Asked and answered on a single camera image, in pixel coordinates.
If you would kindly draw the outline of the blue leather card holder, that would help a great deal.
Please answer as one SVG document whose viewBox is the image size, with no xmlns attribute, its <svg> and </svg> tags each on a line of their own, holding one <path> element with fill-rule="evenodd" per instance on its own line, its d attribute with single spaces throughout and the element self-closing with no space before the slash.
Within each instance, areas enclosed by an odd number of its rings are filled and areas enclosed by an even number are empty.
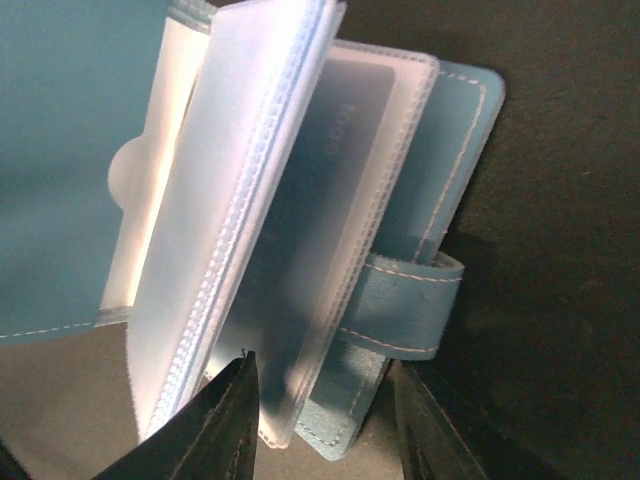
<svg viewBox="0 0 640 480">
<path fill-rule="evenodd" d="M 338 39 L 345 10 L 3 2 L 2 344 L 126 324 L 138 435 L 158 432 L 249 350 L 221 337 L 325 63 L 389 66 L 320 343 L 290 415 L 259 406 L 267 445 L 341 459 L 388 363 L 436 354 L 463 275 L 440 244 L 505 98 L 494 71 Z"/>
</svg>

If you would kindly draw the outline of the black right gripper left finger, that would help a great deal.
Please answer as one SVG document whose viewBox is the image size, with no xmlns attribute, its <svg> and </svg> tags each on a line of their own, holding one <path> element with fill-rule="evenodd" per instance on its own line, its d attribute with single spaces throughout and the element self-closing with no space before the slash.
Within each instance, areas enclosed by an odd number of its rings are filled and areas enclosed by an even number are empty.
<svg viewBox="0 0 640 480">
<path fill-rule="evenodd" d="M 251 479 L 259 423 L 255 354 L 233 360 L 158 432 L 98 479 Z"/>
</svg>

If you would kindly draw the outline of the red white april card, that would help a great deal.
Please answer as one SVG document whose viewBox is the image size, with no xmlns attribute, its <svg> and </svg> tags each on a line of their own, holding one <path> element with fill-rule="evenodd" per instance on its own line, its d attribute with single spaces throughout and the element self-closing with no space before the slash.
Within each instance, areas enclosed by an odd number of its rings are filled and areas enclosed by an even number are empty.
<svg viewBox="0 0 640 480">
<path fill-rule="evenodd" d="M 318 346 L 338 281 L 333 266 L 396 80 L 393 68 L 330 59 L 320 75 L 221 337 L 256 353 L 262 412 L 288 416 L 294 381 Z"/>
</svg>

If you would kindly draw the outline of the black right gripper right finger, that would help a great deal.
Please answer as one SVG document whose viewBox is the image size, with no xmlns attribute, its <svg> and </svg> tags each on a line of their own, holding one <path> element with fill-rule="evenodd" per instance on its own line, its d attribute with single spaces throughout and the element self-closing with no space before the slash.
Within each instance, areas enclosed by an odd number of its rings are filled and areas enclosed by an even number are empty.
<svg viewBox="0 0 640 480">
<path fill-rule="evenodd" d="M 430 366 L 395 360 L 395 421 L 406 479 L 486 479 L 484 467 L 462 436 L 456 396 Z"/>
</svg>

